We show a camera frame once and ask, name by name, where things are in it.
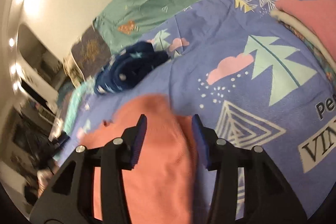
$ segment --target crumpled fabric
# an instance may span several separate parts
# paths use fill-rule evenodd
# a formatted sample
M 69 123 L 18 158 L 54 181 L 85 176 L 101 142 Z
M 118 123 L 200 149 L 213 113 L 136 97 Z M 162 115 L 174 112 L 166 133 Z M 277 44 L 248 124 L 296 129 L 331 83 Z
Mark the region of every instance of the crumpled fabric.
M 336 0 L 277 0 L 275 5 L 311 30 L 336 61 Z
M 96 77 L 96 94 L 118 93 L 134 88 L 147 74 L 168 60 L 165 51 L 155 52 L 151 43 L 140 41 L 126 47 Z
M 88 149 L 102 147 L 135 126 L 141 114 L 147 117 L 147 130 L 139 161 L 132 171 L 122 170 L 131 221 L 191 224 L 197 164 L 192 120 L 176 116 L 165 95 L 144 95 L 127 102 L 115 113 L 113 122 L 103 122 L 84 135 L 80 144 Z M 93 212 L 102 220 L 100 167 L 94 171 Z
M 76 120 L 77 110 L 85 94 L 92 94 L 95 79 L 88 79 L 82 83 L 71 95 L 70 104 L 68 106 L 67 116 L 64 121 L 63 131 L 71 136 L 72 128 Z

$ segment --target recessed light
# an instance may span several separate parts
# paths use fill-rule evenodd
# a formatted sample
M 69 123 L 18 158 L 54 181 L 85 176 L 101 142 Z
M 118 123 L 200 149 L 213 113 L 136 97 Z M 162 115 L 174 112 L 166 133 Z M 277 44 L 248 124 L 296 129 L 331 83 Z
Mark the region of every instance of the recessed light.
M 11 47 L 14 47 L 14 45 L 15 45 L 15 41 L 14 41 L 13 38 L 11 38 L 11 39 L 9 40 L 9 45 L 10 45 Z
M 13 66 L 10 67 L 10 73 L 14 74 L 15 72 L 16 72 L 16 66 L 13 65 Z
M 15 63 L 15 70 L 19 75 L 22 74 L 22 67 L 18 63 Z

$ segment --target gray patterned cloth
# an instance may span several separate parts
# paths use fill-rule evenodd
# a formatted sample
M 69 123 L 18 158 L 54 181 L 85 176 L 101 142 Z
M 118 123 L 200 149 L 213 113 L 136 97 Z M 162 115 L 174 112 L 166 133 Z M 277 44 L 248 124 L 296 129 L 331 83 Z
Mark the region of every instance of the gray patterned cloth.
M 111 58 L 109 47 L 91 26 L 84 32 L 80 41 L 72 46 L 71 53 L 83 73 L 84 80 L 93 77 Z

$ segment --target tree print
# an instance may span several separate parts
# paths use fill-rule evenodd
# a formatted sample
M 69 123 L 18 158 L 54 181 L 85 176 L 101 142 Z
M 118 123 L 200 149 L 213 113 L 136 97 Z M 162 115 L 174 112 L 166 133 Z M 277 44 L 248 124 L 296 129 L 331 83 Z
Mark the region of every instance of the tree print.
M 165 51 L 169 48 L 170 43 L 165 39 L 170 36 L 170 33 L 166 31 L 167 29 L 159 31 L 153 39 L 149 40 L 153 44 L 155 51 Z
M 215 128 L 219 138 L 236 147 L 251 149 L 278 138 L 286 130 L 225 100 Z
M 316 71 L 286 58 L 298 51 L 291 46 L 272 45 L 279 37 L 258 37 L 249 35 L 244 53 L 257 51 L 252 79 L 272 67 L 272 89 L 269 105 L 280 101 L 286 95 L 312 78 Z
M 258 5 L 250 4 L 251 0 L 235 0 L 235 8 L 240 7 L 240 10 L 244 7 L 244 13 L 253 11 Z

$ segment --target blanket label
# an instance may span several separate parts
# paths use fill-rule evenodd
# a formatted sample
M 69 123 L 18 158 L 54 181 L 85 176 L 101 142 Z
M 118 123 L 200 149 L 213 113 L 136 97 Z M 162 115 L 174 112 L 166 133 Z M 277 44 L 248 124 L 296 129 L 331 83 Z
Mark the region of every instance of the blanket label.
M 333 94 L 332 98 L 327 98 L 324 102 L 319 102 L 315 107 L 319 115 L 320 120 L 323 120 L 323 112 L 327 110 L 331 112 L 335 109 L 334 103 L 336 102 L 336 95 Z
M 336 147 L 336 116 L 321 130 L 298 146 L 303 172 L 321 162 Z

